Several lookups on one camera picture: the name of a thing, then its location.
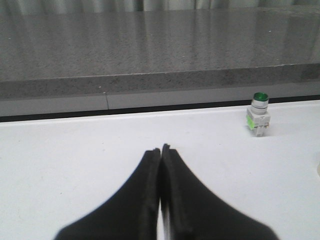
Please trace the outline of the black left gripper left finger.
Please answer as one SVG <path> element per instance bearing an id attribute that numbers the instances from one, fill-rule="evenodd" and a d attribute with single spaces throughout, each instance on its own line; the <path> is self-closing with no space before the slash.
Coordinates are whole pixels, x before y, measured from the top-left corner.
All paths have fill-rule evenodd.
<path id="1" fill-rule="evenodd" d="M 160 201 L 161 152 L 147 150 L 140 163 L 105 203 L 64 227 L 57 240 L 155 240 Z"/>

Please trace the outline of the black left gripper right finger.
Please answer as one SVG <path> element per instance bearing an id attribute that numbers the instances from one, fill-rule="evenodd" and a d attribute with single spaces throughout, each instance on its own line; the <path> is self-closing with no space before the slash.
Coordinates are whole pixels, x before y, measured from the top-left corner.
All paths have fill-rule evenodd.
<path id="1" fill-rule="evenodd" d="M 267 225 L 233 208 L 210 191 L 177 150 L 162 148 L 161 210 L 167 240 L 276 240 Z"/>

